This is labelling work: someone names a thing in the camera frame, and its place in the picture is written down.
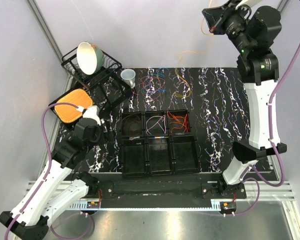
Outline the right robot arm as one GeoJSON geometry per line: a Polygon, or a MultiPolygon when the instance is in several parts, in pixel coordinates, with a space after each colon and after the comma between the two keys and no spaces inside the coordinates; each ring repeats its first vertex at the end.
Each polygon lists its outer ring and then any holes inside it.
{"type": "Polygon", "coordinates": [[[279,60],[271,50],[282,30],[281,14],[268,5],[252,12],[256,4],[256,0],[228,0],[202,10],[210,33],[227,35],[238,50],[237,69],[248,97],[249,138],[233,142],[234,157],[217,182],[218,195],[225,199],[240,188],[258,161],[287,152],[276,119],[274,90],[278,86],[279,60]]]}

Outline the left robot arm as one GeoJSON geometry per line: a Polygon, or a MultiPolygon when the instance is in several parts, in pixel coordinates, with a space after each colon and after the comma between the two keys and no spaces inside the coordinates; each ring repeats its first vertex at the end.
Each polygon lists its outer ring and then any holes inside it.
{"type": "Polygon", "coordinates": [[[11,211],[0,214],[0,223],[6,227],[4,239],[42,240],[53,222],[81,198],[100,198],[99,180],[83,171],[61,193],[53,197],[60,183],[83,160],[84,147],[101,138],[100,118],[83,117],[75,125],[74,135],[63,148],[48,154],[43,172],[20,203],[11,211]]]}

